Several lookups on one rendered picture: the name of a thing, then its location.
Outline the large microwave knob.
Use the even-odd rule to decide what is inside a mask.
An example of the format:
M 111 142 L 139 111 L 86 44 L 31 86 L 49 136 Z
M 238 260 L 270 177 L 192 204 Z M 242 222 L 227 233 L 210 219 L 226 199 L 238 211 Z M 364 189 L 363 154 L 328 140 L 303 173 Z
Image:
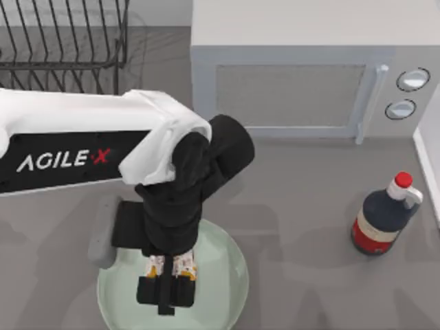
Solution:
M 397 88 L 404 92 L 413 92 L 423 88 L 430 80 L 430 72 L 422 67 L 402 72 L 397 78 Z

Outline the pale green plate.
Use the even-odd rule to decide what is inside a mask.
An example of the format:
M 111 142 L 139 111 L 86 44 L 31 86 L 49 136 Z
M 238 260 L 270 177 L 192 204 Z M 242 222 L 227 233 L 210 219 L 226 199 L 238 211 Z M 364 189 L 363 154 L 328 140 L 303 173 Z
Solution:
M 191 308 L 161 316 L 136 300 L 146 259 L 139 250 L 118 250 L 115 264 L 99 271 L 97 300 L 108 330 L 232 330 L 249 291 L 245 258 L 234 239 L 205 219 L 195 246 L 198 279 Z

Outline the microwave oven door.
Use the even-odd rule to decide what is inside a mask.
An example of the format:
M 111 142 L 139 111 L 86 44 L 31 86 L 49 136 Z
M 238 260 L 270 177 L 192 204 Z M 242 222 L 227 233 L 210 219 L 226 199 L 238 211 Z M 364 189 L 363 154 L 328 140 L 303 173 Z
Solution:
M 192 46 L 193 104 L 256 137 L 355 139 L 375 66 L 392 57 L 371 46 Z

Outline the pale microwave oven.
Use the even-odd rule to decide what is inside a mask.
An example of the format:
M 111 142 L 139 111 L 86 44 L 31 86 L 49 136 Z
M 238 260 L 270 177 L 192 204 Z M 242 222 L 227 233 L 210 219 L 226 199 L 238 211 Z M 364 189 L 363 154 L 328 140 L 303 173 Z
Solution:
M 440 83 L 440 0 L 193 0 L 192 46 L 371 46 L 393 51 L 365 138 L 411 138 Z M 402 72 L 430 72 L 404 92 Z M 385 108 L 409 99 L 416 111 L 390 120 Z

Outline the dark bottle with red cap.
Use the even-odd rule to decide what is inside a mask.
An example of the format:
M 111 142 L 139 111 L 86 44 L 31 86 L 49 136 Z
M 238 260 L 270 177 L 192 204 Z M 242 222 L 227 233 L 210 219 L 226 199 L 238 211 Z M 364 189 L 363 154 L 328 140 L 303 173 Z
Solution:
M 413 176 L 398 172 L 386 188 L 374 190 L 364 199 L 351 226 L 353 245 L 369 256 L 387 253 L 423 200 L 422 192 L 413 187 Z

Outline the small microwave knob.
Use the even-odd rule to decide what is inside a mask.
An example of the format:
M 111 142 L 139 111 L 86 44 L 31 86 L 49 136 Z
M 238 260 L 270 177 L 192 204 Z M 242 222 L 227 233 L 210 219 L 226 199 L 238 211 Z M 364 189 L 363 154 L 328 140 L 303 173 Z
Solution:
M 417 109 L 414 101 L 409 99 L 390 103 L 384 110 L 385 116 L 390 120 L 404 120 L 410 117 Z

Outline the white cabinet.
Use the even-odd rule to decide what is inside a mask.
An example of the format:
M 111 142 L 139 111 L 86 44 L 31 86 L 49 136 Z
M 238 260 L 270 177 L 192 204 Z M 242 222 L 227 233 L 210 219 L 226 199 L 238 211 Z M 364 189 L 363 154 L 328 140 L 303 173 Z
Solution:
M 413 140 L 440 231 L 440 92 L 428 103 Z

